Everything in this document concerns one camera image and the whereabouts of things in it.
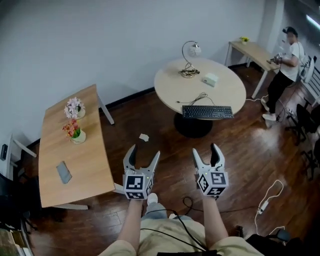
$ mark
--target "cap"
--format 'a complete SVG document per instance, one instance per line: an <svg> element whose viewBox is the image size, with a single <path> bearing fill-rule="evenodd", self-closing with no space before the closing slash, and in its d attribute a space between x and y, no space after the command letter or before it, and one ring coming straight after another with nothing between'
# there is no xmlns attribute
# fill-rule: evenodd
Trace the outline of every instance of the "cap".
<svg viewBox="0 0 320 256"><path fill-rule="evenodd" d="M292 33L292 34L294 34L296 37L298 37L298 32L297 32L292 26L288 26L288 27L286 28L286 30L285 30L284 33L286 33L286 34Z"/></svg>

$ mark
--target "orange flowers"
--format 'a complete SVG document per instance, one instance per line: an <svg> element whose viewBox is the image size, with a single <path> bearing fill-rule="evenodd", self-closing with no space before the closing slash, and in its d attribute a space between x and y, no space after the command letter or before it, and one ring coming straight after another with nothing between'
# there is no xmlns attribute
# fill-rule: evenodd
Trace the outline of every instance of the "orange flowers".
<svg viewBox="0 0 320 256"><path fill-rule="evenodd" d="M80 135L80 127L76 119L71 119L68 124L63 128L63 131L66 131L66 136L71 138L77 138Z"/></svg>

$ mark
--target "flower vase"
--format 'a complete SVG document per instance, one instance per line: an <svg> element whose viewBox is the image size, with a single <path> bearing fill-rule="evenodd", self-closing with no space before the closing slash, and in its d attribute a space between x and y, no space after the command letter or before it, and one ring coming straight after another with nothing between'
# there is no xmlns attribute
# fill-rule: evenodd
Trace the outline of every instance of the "flower vase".
<svg viewBox="0 0 320 256"><path fill-rule="evenodd" d="M86 114L86 110L84 108L81 108L80 111L77 113L76 119L83 118Z"/></svg>
<svg viewBox="0 0 320 256"><path fill-rule="evenodd" d="M86 136L86 133L85 133L83 130L80 129L80 134L79 134L79 136L76 137L76 138L71 138L71 140L72 140L72 142L73 142L74 144L80 144L80 143L85 142L86 137L87 137L87 136Z"/></svg>

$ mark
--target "baseboard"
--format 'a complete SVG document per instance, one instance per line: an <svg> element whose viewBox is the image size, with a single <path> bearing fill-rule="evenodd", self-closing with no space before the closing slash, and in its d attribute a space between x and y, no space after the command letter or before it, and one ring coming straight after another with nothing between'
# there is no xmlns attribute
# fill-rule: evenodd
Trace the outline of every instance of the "baseboard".
<svg viewBox="0 0 320 256"><path fill-rule="evenodd" d="M154 92L154 91L155 91L155 88L154 88L154 87L151 87L151 88L148 88L148 89L145 89L145 90L142 90L142 91L138 91L138 92L136 92L136 93L134 93L134 94L131 94L131 95L127 96L127 97L118 99L118 100L116 100L116 101L114 101L114 102L112 102L112 103L109 103L109 104L105 105L105 106L106 106L106 108L109 110L109 109L114 108L114 107L116 107L116 106L118 106L118 105L124 104L124 103L126 103L126 102L128 102L128 101L132 101L132 100L134 100L134 99L136 99L136 98L138 98L138 97L141 97L141 96L143 96L143 95L152 93L152 92ZM37 145L37 144L39 144L39 143L40 143L40 138L37 139L36 141L32 142L30 145L28 145L28 146L26 146L26 147L27 147L28 149L31 149L31 148L33 148L35 145Z"/></svg>
<svg viewBox="0 0 320 256"><path fill-rule="evenodd" d="M246 66L247 66L247 63L242 63L242 64L228 66L228 68L232 70L236 68L243 68ZM250 62L249 67L254 68L255 70L261 71L261 67L253 61Z"/></svg>
<svg viewBox="0 0 320 256"><path fill-rule="evenodd" d="M27 146L28 149L33 148L35 145L40 143L40 139L37 139L36 141L32 142L30 145Z"/></svg>
<svg viewBox="0 0 320 256"><path fill-rule="evenodd" d="M246 67L246 66L247 66L247 63L242 63L242 64L228 66L228 68L232 70L232 69Z"/></svg>

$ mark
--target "black keyboard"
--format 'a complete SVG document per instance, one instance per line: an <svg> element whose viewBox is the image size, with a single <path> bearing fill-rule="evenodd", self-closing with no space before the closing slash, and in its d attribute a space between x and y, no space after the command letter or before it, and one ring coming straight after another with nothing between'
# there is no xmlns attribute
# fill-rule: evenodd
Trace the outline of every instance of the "black keyboard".
<svg viewBox="0 0 320 256"><path fill-rule="evenodd" d="M184 118L198 119L233 119L234 114L230 106L182 106L182 115Z"/></svg>

